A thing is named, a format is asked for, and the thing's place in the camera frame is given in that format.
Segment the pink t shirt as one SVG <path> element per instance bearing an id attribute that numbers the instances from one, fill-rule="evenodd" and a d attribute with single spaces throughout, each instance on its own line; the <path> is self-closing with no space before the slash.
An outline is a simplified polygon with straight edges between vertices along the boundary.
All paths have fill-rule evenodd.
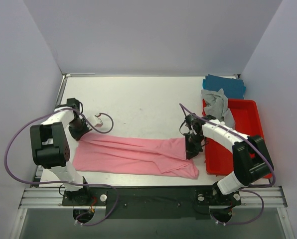
<path id="1" fill-rule="evenodd" d="M 77 171 L 197 179 L 199 170 L 186 159 L 183 138 L 143 139 L 88 133 L 76 148 Z"/>

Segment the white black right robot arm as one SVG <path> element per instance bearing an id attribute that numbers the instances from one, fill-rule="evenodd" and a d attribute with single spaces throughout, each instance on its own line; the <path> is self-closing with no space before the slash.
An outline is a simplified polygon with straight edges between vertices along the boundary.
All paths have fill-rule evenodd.
<path id="1" fill-rule="evenodd" d="M 197 156 L 202 149 L 202 141 L 211 139 L 233 156 L 233 171 L 212 186 L 212 200 L 223 204 L 229 195 L 255 181 L 273 174 L 274 166 L 265 141 L 261 136 L 249 136 L 233 130 L 215 117 L 186 115 L 182 123 L 189 129 L 185 133 L 186 159 Z"/>

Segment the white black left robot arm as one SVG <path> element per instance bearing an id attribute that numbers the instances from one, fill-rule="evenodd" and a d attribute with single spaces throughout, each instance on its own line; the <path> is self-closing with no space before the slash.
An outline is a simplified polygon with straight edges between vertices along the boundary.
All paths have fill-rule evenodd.
<path id="1" fill-rule="evenodd" d="M 78 115 L 81 106 L 77 99 L 67 99 L 66 104 L 59 105 L 46 121 L 30 127 L 30 140 L 34 163 L 58 177 L 67 197 L 86 205 L 91 201 L 92 193 L 85 185 L 85 178 L 69 161 L 70 148 L 65 134 L 65 128 L 68 128 L 73 139 L 79 141 L 90 131 L 86 121 Z"/>

